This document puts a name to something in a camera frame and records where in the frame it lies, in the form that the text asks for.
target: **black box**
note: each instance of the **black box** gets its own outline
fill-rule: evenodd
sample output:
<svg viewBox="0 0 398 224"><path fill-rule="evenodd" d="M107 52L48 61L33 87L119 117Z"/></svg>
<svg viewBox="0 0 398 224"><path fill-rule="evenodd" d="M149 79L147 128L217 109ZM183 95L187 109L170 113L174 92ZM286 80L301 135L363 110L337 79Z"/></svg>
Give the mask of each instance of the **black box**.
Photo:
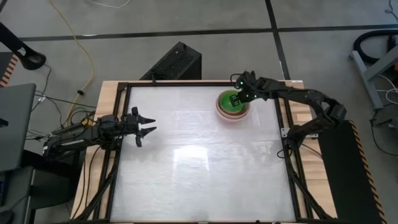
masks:
<svg viewBox="0 0 398 224"><path fill-rule="evenodd" d="M201 80L201 53L178 42L141 80Z"/></svg>

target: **concrete floor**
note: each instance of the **concrete floor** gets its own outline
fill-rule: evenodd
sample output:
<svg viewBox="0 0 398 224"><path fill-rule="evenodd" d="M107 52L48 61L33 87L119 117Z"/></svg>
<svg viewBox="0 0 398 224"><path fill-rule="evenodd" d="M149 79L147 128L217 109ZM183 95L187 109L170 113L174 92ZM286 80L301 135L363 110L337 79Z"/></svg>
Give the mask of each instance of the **concrete floor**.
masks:
<svg viewBox="0 0 398 224"><path fill-rule="evenodd" d="M120 5L122 0L102 1ZM64 13L76 34L125 34L203 29L271 28L266 4L262 0L131 0L124 8L111 9L88 1L54 3ZM289 27L366 26L396 24L384 13L388 1L380 0L271 0L276 24ZM47 0L8 0L0 13L19 37L70 35L66 25ZM398 159L379 151L373 143L369 120L373 111L352 60L352 43L361 30L280 32L287 68L293 80L303 80L344 103L347 118L359 130L363 149L389 223L398 223ZM279 55L271 32L260 34L189 35L82 40L93 57L95 78L81 103L95 105L102 81L137 80L178 41L203 54L203 79L227 79L231 73L255 70L263 77L283 79ZM73 100L76 90L90 76L89 61L72 40L26 42L42 52L52 67L47 94ZM369 54L384 53L385 40L364 43ZM0 52L8 52L0 46ZM27 71L18 63L9 85L34 82L42 90L48 68ZM70 107L58 103L66 118ZM44 102L32 113L30 128L48 132L59 126L59 114L51 102ZM386 151L398 154L395 132L376 129L377 140ZM40 152L42 144L30 141L26 149ZM66 206L39 210L36 223L64 221Z"/></svg>

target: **yellow cable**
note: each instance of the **yellow cable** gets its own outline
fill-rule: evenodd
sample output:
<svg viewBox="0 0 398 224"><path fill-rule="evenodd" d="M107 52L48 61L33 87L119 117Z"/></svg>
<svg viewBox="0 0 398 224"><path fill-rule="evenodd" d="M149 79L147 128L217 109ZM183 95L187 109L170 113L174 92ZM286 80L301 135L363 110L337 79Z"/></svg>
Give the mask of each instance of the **yellow cable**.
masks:
<svg viewBox="0 0 398 224"><path fill-rule="evenodd" d="M69 28L70 32L72 33L73 39L75 40L77 46L79 46L79 47L86 53L88 59L90 60L90 64L91 64L91 75L90 75L90 79L87 81L86 85L84 85L83 88L81 89L81 91L83 91L83 90L91 83L91 81L92 81L92 79L93 79L93 77L94 77L94 64L93 64L93 60L91 59L90 54L87 52L87 50L86 50L82 45L80 45L79 41L78 41L77 38L76 38L76 35L75 35L73 29L70 27L69 22L65 19L65 17L62 15L62 13L57 9L57 7L55 6L54 2L53 2L52 0L49 0L49 1L50 1L51 6L56 10L56 12L60 15L60 17L63 19L63 21L64 21L64 22L66 23L66 25L68 26L68 28ZM77 94L77 96L75 97L75 100L73 100L73 103L76 103L76 101L77 101L78 98L79 98L79 94ZM72 112L72 109L73 109L74 106L75 106L75 105L72 104L71 107L70 107L70 109L69 109L69 112L68 112L68 115L67 115L67 126L69 125L70 113Z"/></svg>

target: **white tabletop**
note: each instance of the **white tabletop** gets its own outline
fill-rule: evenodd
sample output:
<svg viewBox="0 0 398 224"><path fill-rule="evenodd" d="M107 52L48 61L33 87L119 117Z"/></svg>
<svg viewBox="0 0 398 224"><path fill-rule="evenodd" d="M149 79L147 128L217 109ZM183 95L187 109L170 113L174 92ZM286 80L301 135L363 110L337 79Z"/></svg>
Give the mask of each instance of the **white tabletop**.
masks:
<svg viewBox="0 0 398 224"><path fill-rule="evenodd" d="M133 87L129 108L156 119L137 148L124 138L111 220L294 220L273 100L238 123L218 117L227 86Z"/></svg>

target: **green object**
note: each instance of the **green object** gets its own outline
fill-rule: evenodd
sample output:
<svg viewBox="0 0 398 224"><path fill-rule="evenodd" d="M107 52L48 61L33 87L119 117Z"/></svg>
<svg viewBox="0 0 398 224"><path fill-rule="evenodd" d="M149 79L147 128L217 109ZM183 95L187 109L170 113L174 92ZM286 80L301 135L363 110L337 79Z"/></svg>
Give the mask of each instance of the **green object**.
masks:
<svg viewBox="0 0 398 224"><path fill-rule="evenodd" d="M230 111L230 112L239 112L241 110L243 110L243 103L238 104L237 106L233 106L230 100L230 96L232 95L236 95L238 92L231 90L227 93L224 93L223 97L221 98L221 102L220 105L221 107L226 110L226 111Z"/></svg>

